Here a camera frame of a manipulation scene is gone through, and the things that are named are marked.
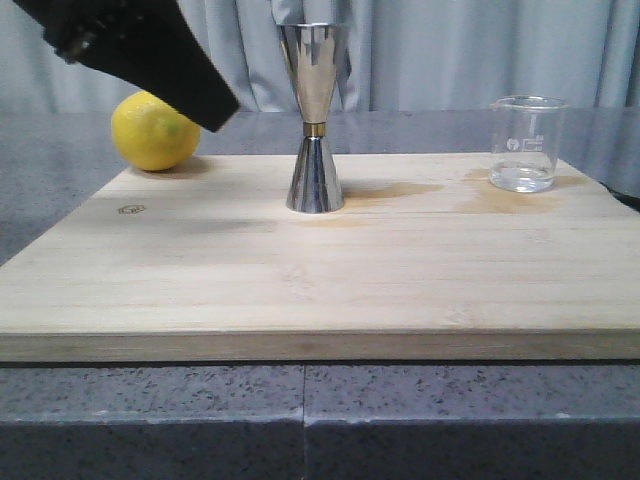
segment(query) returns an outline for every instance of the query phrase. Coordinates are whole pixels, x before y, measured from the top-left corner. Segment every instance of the wooden cutting board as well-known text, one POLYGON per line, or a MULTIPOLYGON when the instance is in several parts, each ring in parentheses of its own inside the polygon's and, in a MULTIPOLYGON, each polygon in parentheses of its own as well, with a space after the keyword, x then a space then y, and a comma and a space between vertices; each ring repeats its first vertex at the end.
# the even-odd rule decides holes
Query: wooden cutting board
POLYGON ((0 268, 0 361, 640 358, 640 214, 596 182, 335 157, 325 215, 292 156, 124 171, 0 268))

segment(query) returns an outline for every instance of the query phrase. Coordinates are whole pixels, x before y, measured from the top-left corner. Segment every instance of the stainless steel jigger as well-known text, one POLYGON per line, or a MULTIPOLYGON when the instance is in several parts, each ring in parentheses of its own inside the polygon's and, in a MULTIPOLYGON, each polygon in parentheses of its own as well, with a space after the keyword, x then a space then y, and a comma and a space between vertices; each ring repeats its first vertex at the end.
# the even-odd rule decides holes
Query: stainless steel jigger
POLYGON ((332 212, 344 205, 344 199, 325 134, 346 28, 324 23, 280 25, 280 39, 304 134, 287 207, 304 213, 332 212))

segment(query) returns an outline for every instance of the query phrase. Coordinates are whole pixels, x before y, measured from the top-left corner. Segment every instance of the lemon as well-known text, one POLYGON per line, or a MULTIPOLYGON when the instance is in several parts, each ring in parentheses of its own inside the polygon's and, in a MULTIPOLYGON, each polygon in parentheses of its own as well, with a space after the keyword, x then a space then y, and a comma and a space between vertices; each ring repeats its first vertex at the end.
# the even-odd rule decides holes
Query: lemon
POLYGON ((125 160, 150 171, 178 165, 193 154, 200 141, 198 124, 144 90, 116 107, 111 133, 125 160))

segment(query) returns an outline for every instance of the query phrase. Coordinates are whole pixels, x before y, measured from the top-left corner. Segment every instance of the curtain fold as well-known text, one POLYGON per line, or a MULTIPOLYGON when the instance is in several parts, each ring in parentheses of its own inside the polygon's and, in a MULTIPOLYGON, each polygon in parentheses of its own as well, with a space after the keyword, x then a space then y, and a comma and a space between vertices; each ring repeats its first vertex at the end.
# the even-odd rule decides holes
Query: curtain fold
MULTIPOLYGON (((640 0, 179 0, 245 110, 297 109, 277 23, 349 25, 350 75, 332 109, 486 108, 512 93, 573 106, 640 105, 640 0)), ((111 111, 136 90, 67 66, 0 3, 0 111, 111 111)))

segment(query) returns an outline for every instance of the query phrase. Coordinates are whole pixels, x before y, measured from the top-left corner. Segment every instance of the gray countertop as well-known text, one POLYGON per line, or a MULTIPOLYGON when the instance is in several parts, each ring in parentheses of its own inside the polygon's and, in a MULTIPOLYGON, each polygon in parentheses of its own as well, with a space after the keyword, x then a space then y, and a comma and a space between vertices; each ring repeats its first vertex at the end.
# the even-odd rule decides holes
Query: gray countertop
MULTIPOLYGON (((349 113, 329 138, 472 152, 490 129, 488 111, 349 113)), ((241 112, 198 153, 294 154, 299 135, 297 114, 241 112)), ((126 166, 104 114, 3 114, 0 145, 0 264, 126 166)), ((640 197, 640 110, 572 110, 562 158, 640 197)), ((2 479, 640 478, 636 362, 1 367, 2 479)))

